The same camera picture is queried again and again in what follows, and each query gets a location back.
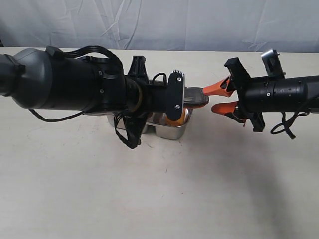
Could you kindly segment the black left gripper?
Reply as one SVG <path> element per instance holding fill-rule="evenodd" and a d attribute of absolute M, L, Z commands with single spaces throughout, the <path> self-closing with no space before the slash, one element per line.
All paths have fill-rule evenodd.
<path fill-rule="evenodd" d="M 133 56 L 126 77 L 127 108 L 114 113 L 114 129 L 119 140 L 128 148 L 141 144 L 141 135 L 153 113 L 166 112 L 168 77 L 159 72 L 149 78 L 144 56 Z"/>

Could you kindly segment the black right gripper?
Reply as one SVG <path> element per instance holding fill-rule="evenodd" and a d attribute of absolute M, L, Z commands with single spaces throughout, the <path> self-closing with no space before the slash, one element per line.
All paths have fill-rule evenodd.
<path fill-rule="evenodd" d="M 253 132 L 262 132 L 265 128 L 263 113 L 260 111 L 260 107 L 253 110 L 249 106 L 247 92 L 253 89 L 253 84 L 264 82 L 267 76 L 251 77 L 239 58 L 228 59 L 224 66 L 229 70 L 230 77 L 204 87 L 203 92 L 206 96 L 230 97 L 236 91 L 238 101 L 215 104 L 211 107 L 211 111 L 241 124 L 245 124 L 246 120 L 249 120 L 252 124 Z"/>

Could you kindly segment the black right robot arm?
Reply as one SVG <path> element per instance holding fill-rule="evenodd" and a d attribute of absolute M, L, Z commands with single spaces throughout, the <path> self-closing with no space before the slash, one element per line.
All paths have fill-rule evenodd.
<path fill-rule="evenodd" d="M 254 132 L 262 132 L 265 128 L 263 113 L 281 113 L 282 121 L 271 129 L 271 134 L 286 133 L 294 139 L 291 126 L 296 118 L 319 111 L 317 75 L 285 78 L 281 72 L 251 77 L 239 58 L 228 59 L 224 66 L 229 70 L 229 76 L 204 87 L 203 92 L 206 96 L 224 97 L 236 92 L 238 100 L 215 104 L 211 111 L 240 124 L 249 120 Z"/>

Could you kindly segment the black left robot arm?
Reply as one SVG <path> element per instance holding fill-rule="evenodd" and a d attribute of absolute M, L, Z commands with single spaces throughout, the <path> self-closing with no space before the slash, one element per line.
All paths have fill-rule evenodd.
<path fill-rule="evenodd" d="M 112 114 L 124 122 L 118 135 L 130 149 L 141 143 L 151 113 L 167 113 L 168 86 L 151 84 L 142 65 L 124 73 L 121 60 L 101 46 L 64 52 L 53 46 L 0 56 L 0 94 L 39 117 L 38 110 L 69 110 L 80 115 Z"/>

